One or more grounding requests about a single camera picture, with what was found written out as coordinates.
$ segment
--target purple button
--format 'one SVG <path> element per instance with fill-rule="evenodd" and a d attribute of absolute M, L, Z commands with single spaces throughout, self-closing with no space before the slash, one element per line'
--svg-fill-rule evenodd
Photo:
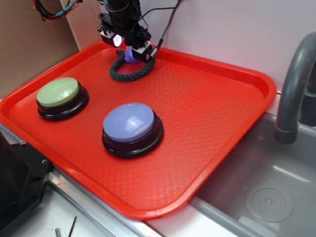
<path fill-rule="evenodd" d="M 155 124 L 153 110 L 141 103 L 121 105 L 104 119 L 103 130 L 116 142 L 133 142 L 146 136 Z"/>

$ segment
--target red tray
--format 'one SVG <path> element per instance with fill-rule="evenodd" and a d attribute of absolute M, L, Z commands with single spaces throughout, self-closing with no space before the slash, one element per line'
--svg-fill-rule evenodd
<path fill-rule="evenodd" d="M 265 74 L 168 49 L 153 70 L 134 82 L 113 80 L 115 49 L 99 42 L 6 96 L 0 121 L 115 210 L 131 218 L 157 218 L 186 204 L 276 95 Z M 139 65 L 126 64 L 121 72 Z M 36 94 L 53 79 L 74 77 L 90 101 L 79 114 L 46 121 Z M 129 102 L 150 106 L 165 135 L 149 154 L 120 159 L 102 144 L 112 109 Z"/>

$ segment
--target black rope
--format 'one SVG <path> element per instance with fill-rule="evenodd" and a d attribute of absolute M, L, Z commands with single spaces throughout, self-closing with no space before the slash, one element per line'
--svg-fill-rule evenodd
<path fill-rule="evenodd" d="M 113 65 L 110 67 L 110 75 L 113 79 L 119 80 L 119 81 L 133 81 L 137 80 L 139 78 L 142 78 L 143 76 L 147 75 L 151 69 L 154 67 L 155 58 L 150 59 L 144 66 L 143 69 L 134 72 L 132 74 L 119 74 L 117 73 L 117 70 L 125 63 L 125 51 L 124 50 L 117 50 L 116 54 L 120 56 L 120 58 L 113 63 Z"/>

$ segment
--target stainless steel sink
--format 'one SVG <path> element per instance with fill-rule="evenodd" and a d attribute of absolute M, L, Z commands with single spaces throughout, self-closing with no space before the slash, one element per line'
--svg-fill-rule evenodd
<path fill-rule="evenodd" d="M 316 130 L 300 125 L 297 141 L 283 145 L 275 120 L 265 113 L 190 204 L 241 236 L 314 237 Z"/>

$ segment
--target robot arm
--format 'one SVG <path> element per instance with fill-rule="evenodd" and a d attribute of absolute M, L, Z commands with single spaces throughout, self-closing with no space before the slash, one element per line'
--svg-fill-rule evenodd
<path fill-rule="evenodd" d="M 133 56 L 148 61 L 153 50 L 149 42 L 151 34 L 138 24 L 141 17 L 139 0 L 107 0 L 104 5 L 108 13 L 99 15 L 102 23 L 98 28 L 103 41 L 118 47 L 116 37 L 124 37 L 124 43 L 133 49 Z"/>

